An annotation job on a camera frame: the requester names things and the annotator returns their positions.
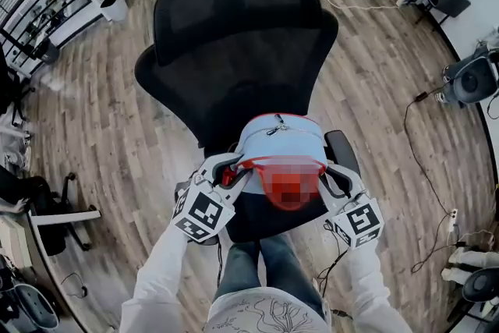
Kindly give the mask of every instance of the wooden floor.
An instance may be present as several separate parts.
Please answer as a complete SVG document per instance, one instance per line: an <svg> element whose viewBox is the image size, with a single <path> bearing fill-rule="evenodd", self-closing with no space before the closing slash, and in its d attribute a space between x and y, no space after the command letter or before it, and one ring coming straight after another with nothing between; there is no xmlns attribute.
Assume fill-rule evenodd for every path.
<svg viewBox="0 0 499 333"><path fill-rule="evenodd" d="M77 271L89 289L72 297L90 331L118 328L123 301L133 294L137 270L172 215L175 183L202 161L190 131L136 83L133 67L152 43L154 0L126 0L124 23L96 23L67 44L55 66L35 77L27 102L33 122L31 172L54 190L78 174L76 202L95 204L102 219L87 224L93 243L52 258L60 281ZM332 0L338 5L393 5L394 0ZM450 250L436 253L415 275L410 268L431 248L444 216L415 163L402 127L406 105L441 85L450 51L430 24L414 26L413 7L336 10L338 39L313 91L310 117L324 132L341 129L352 143L366 185L379 199L386 227L379 245L391 303L414 332L442 332L452 287L440 278ZM486 228L493 217L494 180L486 137L475 107L459 109L433 98L409 112L416 153L449 210L459 209L461 233ZM438 246L444 245L445 228ZM336 242L316 221L290 232L312 278L337 256ZM224 255L230 245L223 237ZM327 295L331 307L351 310L350 283L341 261ZM189 246L179 293L186 331L199 332L215 292L216 249ZM68 293L77 279L65 283Z"/></svg>

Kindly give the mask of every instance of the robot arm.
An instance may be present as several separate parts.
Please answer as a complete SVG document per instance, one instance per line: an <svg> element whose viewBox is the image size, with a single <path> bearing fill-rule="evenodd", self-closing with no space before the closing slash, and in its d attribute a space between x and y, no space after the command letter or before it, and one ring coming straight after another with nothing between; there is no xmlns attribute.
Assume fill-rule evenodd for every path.
<svg viewBox="0 0 499 333"><path fill-rule="evenodd" d="M188 185L179 188L172 224L200 243L216 236L234 216L234 201L251 177L241 171L230 186L215 184L217 172L235 164L241 154L223 153L207 158L193 173Z"/></svg>
<svg viewBox="0 0 499 333"><path fill-rule="evenodd" d="M327 175L345 179L349 188L340 190ZM377 200L369 197L354 171L341 165L329 165L319 179L319 194L329 211L327 222L351 249L380 237L384 221Z"/></svg>

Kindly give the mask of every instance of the white trash bin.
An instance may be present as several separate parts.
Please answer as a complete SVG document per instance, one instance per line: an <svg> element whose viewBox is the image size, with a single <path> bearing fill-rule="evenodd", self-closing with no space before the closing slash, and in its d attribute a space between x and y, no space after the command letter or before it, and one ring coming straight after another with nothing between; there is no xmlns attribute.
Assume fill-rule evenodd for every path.
<svg viewBox="0 0 499 333"><path fill-rule="evenodd" d="M123 21L128 15L128 6L125 0L104 0L101 3L103 9L113 21Z"/></svg>

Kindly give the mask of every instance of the hand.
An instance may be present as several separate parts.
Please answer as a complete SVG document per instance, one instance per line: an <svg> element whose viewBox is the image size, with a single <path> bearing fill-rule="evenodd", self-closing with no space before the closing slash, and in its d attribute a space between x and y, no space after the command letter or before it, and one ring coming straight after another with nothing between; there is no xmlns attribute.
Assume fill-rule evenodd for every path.
<svg viewBox="0 0 499 333"><path fill-rule="evenodd" d="M28 199L19 200L16 205L12 206L12 209L10 212L12 212L13 214L21 214L22 212L24 212L27 203L28 203Z"/></svg>

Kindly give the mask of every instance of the white sweatshirt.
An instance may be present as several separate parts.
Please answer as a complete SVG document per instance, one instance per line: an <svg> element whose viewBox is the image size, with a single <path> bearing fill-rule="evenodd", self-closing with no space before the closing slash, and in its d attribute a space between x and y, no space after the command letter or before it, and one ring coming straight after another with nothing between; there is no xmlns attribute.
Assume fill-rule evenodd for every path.
<svg viewBox="0 0 499 333"><path fill-rule="evenodd" d="M349 254L353 323L357 333L411 333L388 303L373 241ZM133 298L122 305L120 333L183 333L176 298L187 237L168 226L139 270ZM328 333L331 327L314 310L281 290L261 287L229 293L211 306L205 332Z"/></svg>

